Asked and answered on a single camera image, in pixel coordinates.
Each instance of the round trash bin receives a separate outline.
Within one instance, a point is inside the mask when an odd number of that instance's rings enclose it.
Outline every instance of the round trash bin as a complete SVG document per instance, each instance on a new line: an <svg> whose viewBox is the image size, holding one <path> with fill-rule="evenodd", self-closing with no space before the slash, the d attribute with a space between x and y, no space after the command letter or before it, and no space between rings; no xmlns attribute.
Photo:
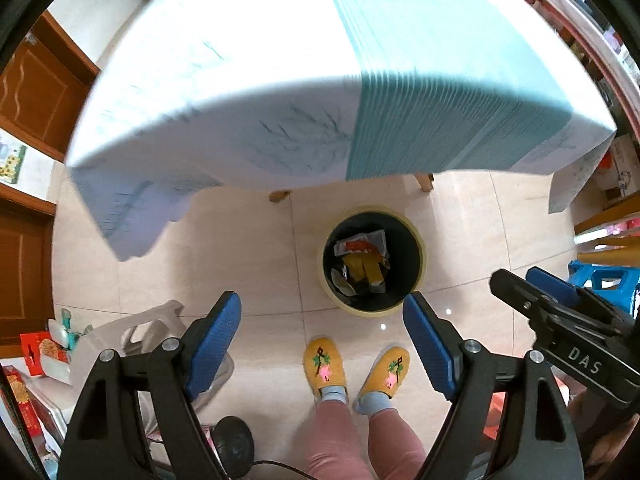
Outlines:
<svg viewBox="0 0 640 480"><path fill-rule="evenodd" d="M342 264L334 255L338 240L384 229L390 269L385 276L386 291L346 296L334 285L331 269ZM336 225L325 241L321 253L321 282L329 297L343 309L363 317L389 314L412 292L424 271L424 243L417 229L401 214L370 208L347 216Z"/></svg>

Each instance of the metal bolt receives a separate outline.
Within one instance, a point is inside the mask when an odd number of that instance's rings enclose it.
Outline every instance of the metal bolt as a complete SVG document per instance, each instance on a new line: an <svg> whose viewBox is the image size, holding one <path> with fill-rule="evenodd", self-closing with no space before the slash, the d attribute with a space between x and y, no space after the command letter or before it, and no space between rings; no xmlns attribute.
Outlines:
<svg viewBox="0 0 640 480"><path fill-rule="evenodd" d="M532 350L529 352L529 359L531 359L535 363L541 363L545 360L545 357L542 355L542 352L538 350Z"/></svg>
<svg viewBox="0 0 640 480"><path fill-rule="evenodd" d="M115 357L115 355L116 352L114 352L111 348L107 348L106 350L100 352L100 355L98 357L103 363L108 363Z"/></svg>
<svg viewBox="0 0 640 480"><path fill-rule="evenodd" d="M180 346L180 340L175 337L169 337L162 341L162 350L167 350L168 352L175 350L178 346Z"/></svg>
<svg viewBox="0 0 640 480"><path fill-rule="evenodd" d="M475 339L467 339L465 341L465 348L469 350L472 354L477 354L482 346Z"/></svg>

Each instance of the foot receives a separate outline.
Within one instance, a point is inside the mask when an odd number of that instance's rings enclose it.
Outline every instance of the foot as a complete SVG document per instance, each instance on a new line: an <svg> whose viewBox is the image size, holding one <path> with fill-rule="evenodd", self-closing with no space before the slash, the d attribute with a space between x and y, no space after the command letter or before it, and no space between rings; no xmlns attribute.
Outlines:
<svg viewBox="0 0 640 480"><path fill-rule="evenodd" d="M320 388L326 386L347 387L344 377L342 357L332 339L318 337L306 346L303 357L306 380L316 397L321 396Z"/></svg>
<svg viewBox="0 0 640 480"><path fill-rule="evenodd" d="M409 352L401 346L391 346L383 350L371 367L362 389L353 401L353 409L370 415L360 403L365 394L381 392L393 398L409 371Z"/></svg>

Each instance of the teal stripe on tablecloth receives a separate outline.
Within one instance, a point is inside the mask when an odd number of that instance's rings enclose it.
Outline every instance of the teal stripe on tablecloth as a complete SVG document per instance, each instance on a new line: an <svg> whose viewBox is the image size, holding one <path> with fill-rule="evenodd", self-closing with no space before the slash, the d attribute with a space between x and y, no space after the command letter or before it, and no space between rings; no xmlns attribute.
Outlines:
<svg viewBox="0 0 640 480"><path fill-rule="evenodd" d="M361 69L347 179L506 170L571 105L485 0L334 0Z"/></svg>

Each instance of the pink cloth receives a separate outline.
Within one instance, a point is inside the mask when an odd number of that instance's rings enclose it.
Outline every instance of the pink cloth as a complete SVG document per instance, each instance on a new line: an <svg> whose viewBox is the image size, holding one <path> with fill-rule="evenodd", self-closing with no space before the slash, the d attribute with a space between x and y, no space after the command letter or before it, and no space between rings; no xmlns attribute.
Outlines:
<svg viewBox="0 0 640 480"><path fill-rule="evenodd" d="M369 419L369 459L380 480L414 480L426 457L398 410L382 410ZM325 400L316 407L306 464L318 480L373 480L360 455L351 413L340 400Z"/></svg>

